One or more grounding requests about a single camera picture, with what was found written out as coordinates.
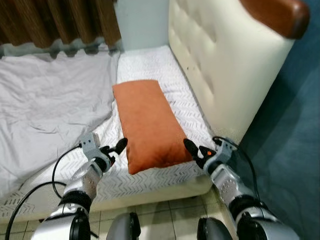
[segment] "upholstered headboard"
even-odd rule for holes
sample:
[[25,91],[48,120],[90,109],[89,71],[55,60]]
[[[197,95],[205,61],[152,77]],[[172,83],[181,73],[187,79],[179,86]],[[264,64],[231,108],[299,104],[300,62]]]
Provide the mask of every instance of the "upholstered headboard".
[[241,141],[308,19],[298,0],[170,0],[170,47],[216,135]]

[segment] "wooden armrest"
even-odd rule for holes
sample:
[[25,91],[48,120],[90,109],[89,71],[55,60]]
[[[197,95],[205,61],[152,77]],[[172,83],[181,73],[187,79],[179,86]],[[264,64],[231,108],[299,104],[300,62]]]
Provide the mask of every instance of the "wooden armrest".
[[240,0],[252,17],[289,39],[300,39],[310,13],[301,0]]

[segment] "crumpled white sheet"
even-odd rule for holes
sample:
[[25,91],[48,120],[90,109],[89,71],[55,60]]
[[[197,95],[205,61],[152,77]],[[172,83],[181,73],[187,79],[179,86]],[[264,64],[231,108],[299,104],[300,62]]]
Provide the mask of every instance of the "crumpled white sheet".
[[111,115],[120,53],[0,60],[0,199]]

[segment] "white tufted headboard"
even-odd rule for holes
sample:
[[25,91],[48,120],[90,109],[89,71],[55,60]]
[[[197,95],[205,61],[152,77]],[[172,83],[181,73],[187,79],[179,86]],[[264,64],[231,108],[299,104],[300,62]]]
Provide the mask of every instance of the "white tufted headboard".
[[255,20],[240,0],[170,0],[168,31],[212,130],[239,143],[294,39]]

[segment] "wooden trim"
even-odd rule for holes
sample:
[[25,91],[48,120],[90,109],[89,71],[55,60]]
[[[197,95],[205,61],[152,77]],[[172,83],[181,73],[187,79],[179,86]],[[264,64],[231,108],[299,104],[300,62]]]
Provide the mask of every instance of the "wooden trim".
[[35,2],[33,0],[13,1],[34,45],[38,48],[50,47],[54,39],[47,31],[39,11],[36,8]]
[[84,0],[72,0],[69,1],[69,4],[81,40],[85,44],[92,43],[96,39],[97,33],[94,26],[91,25],[91,16],[86,2]]
[[0,44],[7,44],[7,43],[9,43],[9,39],[7,38],[4,31],[2,31],[0,27]]
[[90,11],[90,15],[92,16],[92,22],[95,28],[95,32],[97,33],[98,36],[102,36],[102,30],[101,30],[101,25],[100,25],[100,19],[99,19],[99,14],[98,14],[98,9],[97,9],[97,3],[96,1],[88,1],[88,9]]
[[0,0],[0,28],[14,46],[31,42],[16,6],[11,0]]
[[66,0],[47,0],[59,37],[64,44],[70,44],[79,37],[69,3]]
[[47,29],[47,32],[50,35],[50,37],[54,40],[59,39],[60,36],[59,36],[54,18],[52,17],[52,13],[50,11],[50,8],[48,6],[47,1],[34,0],[34,3],[36,5],[36,8],[39,11],[41,19],[43,20],[43,24],[44,24],[45,28]]
[[240,0],[259,22],[289,39],[300,39],[308,26],[310,13],[301,0]]
[[121,39],[114,2],[112,0],[95,0],[95,3],[104,41],[108,46],[113,46]]

